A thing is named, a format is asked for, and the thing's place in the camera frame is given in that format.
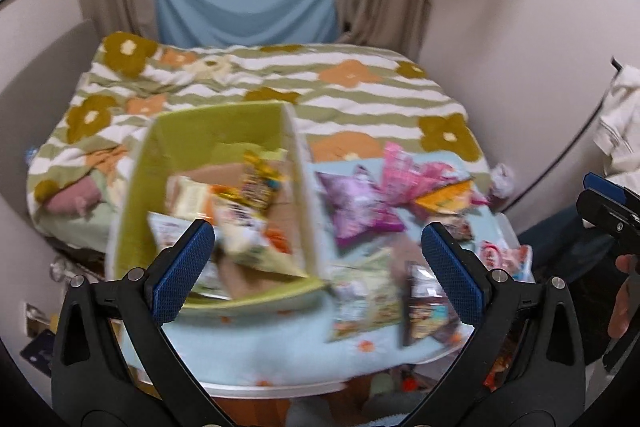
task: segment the blue gripper pad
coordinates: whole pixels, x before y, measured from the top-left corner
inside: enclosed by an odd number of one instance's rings
[[[626,203],[626,194],[624,188],[616,185],[615,183],[611,183],[610,181],[598,176],[597,174],[594,174],[593,172],[589,172],[589,174],[584,177],[582,186],[584,186],[584,188],[592,188],[596,192],[599,192],[603,196],[606,196],[616,203]]]
[[[422,230],[422,255],[460,320],[478,327],[491,298],[487,269],[473,252],[463,250],[441,223]]]
[[[146,303],[158,325],[177,317],[191,288],[211,258],[213,227],[196,219],[171,248],[162,250],[148,268]]]

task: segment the purple snack bag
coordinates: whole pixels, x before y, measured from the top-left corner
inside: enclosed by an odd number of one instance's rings
[[[316,172],[327,198],[334,208],[334,233],[338,247],[348,247],[363,233],[402,232],[404,224],[373,180],[369,171],[358,165],[353,176]]]

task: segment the wall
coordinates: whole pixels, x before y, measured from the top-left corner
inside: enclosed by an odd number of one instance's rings
[[[0,4],[0,90],[64,32],[82,20],[78,0],[7,0]],[[37,116],[26,110],[29,118]],[[0,334],[32,386],[45,398],[50,380],[18,357],[27,344],[22,303],[47,314],[60,309],[60,287],[49,279],[54,253],[0,198]]]
[[[420,63],[465,104],[489,162],[528,187],[593,112],[614,70],[640,66],[638,0],[433,0]],[[601,163],[589,139],[510,213],[523,230],[570,204]]]

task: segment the yellow snack bag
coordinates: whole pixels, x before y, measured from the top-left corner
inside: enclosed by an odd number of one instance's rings
[[[257,154],[247,151],[244,154],[244,174],[240,196],[245,204],[264,213],[278,190],[282,177],[276,169]]]
[[[460,214],[472,204],[471,180],[447,185],[414,200],[415,204],[434,214]]]

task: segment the metal screw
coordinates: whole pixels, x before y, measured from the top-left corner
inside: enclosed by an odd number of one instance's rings
[[[78,288],[78,286],[82,286],[83,282],[84,277],[82,277],[81,275],[76,275],[73,279],[71,279],[70,285],[73,286],[73,288]]]
[[[560,279],[559,277],[553,277],[553,279],[551,279],[551,284],[559,290],[563,289],[566,286],[564,280]]]
[[[139,281],[145,276],[145,271],[142,268],[132,268],[127,273],[127,279],[130,281]]]
[[[504,270],[494,270],[491,272],[491,277],[495,282],[506,282],[509,275]]]

